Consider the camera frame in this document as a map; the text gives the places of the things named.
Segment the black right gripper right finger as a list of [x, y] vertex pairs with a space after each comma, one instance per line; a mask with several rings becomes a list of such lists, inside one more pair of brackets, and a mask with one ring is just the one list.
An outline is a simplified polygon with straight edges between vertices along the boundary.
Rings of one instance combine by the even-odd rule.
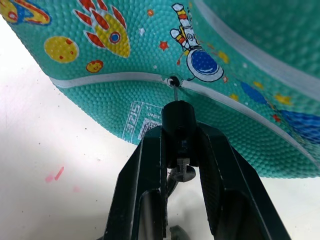
[[256, 170], [217, 128], [200, 123], [195, 151], [210, 232], [215, 240], [289, 240]]

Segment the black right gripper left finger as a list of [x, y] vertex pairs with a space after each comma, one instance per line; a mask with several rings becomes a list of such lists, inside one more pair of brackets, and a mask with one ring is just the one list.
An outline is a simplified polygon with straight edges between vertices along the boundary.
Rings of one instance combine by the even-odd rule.
[[120, 171], [110, 206], [105, 240], [169, 240], [168, 175], [164, 129], [149, 130]]

